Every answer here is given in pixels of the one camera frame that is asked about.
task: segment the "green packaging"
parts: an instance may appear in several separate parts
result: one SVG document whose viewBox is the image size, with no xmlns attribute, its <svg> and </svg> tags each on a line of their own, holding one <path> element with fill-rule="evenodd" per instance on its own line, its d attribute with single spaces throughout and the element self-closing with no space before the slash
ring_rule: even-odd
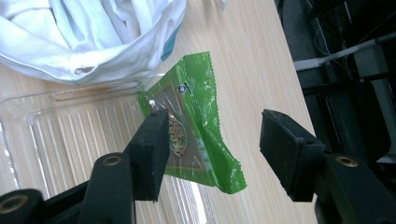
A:
<svg viewBox="0 0 396 224">
<path fill-rule="evenodd" d="M 148 91 L 143 113 L 167 108 L 171 154 L 165 173 L 236 193 L 247 185 L 241 165 L 222 141 L 209 52 L 183 57 Z"/>
</svg>

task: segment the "clear plastic tray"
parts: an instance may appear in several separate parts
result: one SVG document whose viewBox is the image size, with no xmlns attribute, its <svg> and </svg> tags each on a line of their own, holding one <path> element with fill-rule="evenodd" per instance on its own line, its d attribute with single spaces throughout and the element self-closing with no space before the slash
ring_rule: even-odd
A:
<svg viewBox="0 0 396 224">
<path fill-rule="evenodd" d="M 0 194 L 39 189 L 48 199 L 90 178 L 144 120 L 137 92 L 155 78 L 9 98 L 0 103 Z M 136 202 L 138 223 L 214 223 L 205 187 L 165 176 L 159 202 Z"/>
</svg>

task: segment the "wooden table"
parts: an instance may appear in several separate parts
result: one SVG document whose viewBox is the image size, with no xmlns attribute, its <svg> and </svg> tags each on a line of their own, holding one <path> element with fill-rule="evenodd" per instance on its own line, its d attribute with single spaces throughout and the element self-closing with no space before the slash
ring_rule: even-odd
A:
<svg viewBox="0 0 396 224">
<path fill-rule="evenodd" d="M 218 86 L 221 133 L 240 160 L 247 188 L 227 195 L 207 188 L 217 223 L 315 223 L 312 203 L 292 203 L 260 153 L 262 111 L 290 115 L 313 132 L 273 0 L 189 0 L 166 72 L 183 55 L 211 51 Z M 63 89 L 0 65 L 2 99 Z"/>
</svg>

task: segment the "white cloth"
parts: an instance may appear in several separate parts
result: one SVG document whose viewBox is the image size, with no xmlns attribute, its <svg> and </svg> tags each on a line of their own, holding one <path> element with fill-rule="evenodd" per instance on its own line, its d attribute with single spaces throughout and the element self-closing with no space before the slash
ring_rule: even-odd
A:
<svg viewBox="0 0 396 224">
<path fill-rule="evenodd" d="M 172 51 L 185 0 L 2 0 L 0 62 L 69 85 L 144 77 Z"/>
</svg>

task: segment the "white fabric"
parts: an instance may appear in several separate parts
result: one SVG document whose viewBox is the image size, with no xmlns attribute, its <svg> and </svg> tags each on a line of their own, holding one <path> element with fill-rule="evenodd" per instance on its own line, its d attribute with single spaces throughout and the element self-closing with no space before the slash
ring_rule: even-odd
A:
<svg viewBox="0 0 396 224">
<path fill-rule="evenodd" d="M 70 85 L 148 76 L 185 6 L 185 0 L 1 0 L 0 62 Z"/>
</svg>

